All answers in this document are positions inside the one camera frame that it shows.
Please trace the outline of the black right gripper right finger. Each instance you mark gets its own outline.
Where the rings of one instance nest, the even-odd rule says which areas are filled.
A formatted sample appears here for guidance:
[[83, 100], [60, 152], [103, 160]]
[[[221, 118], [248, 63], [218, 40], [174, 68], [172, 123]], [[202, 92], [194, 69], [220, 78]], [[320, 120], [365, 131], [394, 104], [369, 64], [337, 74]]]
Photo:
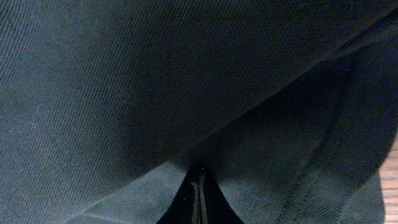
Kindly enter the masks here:
[[243, 224], [225, 199], [214, 177], [204, 168], [199, 171], [200, 223]]

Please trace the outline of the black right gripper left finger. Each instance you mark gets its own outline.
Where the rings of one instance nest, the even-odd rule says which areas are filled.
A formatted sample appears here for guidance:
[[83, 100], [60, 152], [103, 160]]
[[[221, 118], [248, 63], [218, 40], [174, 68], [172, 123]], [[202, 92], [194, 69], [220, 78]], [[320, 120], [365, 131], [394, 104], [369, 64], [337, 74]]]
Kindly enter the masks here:
[[157, 224], [199, 224], [199, 176], [198, 168], [188, 170], [172, 203]]

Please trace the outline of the black polo shirt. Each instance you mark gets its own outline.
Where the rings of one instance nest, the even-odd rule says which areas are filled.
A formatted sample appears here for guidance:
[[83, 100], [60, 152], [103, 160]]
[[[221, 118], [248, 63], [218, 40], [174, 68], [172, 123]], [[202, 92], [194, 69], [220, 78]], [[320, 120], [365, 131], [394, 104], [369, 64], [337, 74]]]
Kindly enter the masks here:
[[1, 222], [382, 223], [396, 1], [2, 1]]

